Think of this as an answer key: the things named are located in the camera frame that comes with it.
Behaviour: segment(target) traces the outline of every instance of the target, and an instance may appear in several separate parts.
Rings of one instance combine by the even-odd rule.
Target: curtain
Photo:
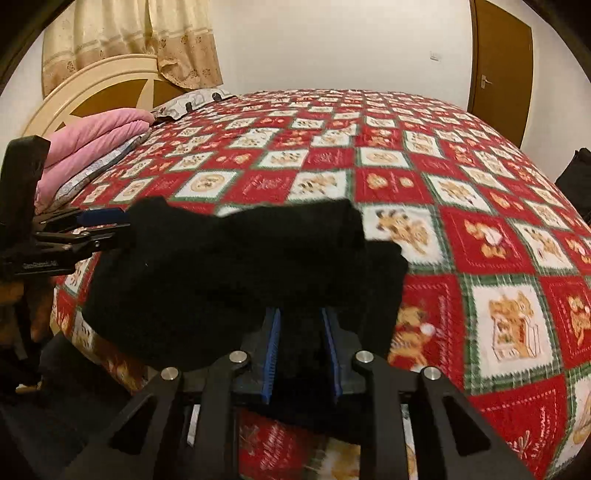
[[[150,53],[169,81],[221,85],[209,0],[76,0],[45,31],[43,94],[96,61]]]

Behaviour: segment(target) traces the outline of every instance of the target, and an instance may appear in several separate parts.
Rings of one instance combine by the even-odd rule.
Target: headboard
[[[183,93],[159,74],[155,55],[110,57],[88,65],[53,90],[22,135],[46,137],[81,117],[115,108],[152,110]]]

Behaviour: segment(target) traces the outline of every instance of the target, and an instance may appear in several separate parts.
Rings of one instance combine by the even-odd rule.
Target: white wall
[[[8,142],[21,136],[43,101],[41,53],[43,33],[27,51],[0,95],[0,166]]]
[[[210,11],[234,92],[400,90],[467,107],[468,0],[211,0]]]
[[[489,0],[528,24],[534,84],[521,149],[554,181],[574,151],[591,148],[591,83],[555,30],[521,0]]]

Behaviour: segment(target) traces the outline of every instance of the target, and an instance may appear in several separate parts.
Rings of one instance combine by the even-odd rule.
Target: metal bolt
[[[355,358],[358,362],[363,364],[370,364],[374,361],[374,355],[372,352],[368,352],[367,350],[360,350],[355,354]]]
[[[174,380],[178,377],[178,370],[174,367],[166,367],[160,372],[160,376],[164,380]]]
[[[423,369],[423,375],[429,380],[439,380],[441,378],[441,370],[437,367],[427,367]]]
[[[235,350],[232,353],[230,353],[230,361],[233,364],[242,364],[246,362],[247,358],[248,355],[246,354],[246,352],[243,352],[242,350]]]

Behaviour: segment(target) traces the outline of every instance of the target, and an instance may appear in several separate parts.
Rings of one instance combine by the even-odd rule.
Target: bedspread
[[[399,243],[410,263],[392,365],[439,366],[538,479],[591,432],[591,231],[519,149],[465,111],[358,90],[238,96],[161,126],[72,204],[150,195],[216,215],[348,197],[366,237]],[[146,368],[82,318],[96,260],[59,283],[54,319],[136,390]],[[358,447],[253,414],[241,440],[251,478],[356,475]],[[408,454],[413,478],[411,442]]]

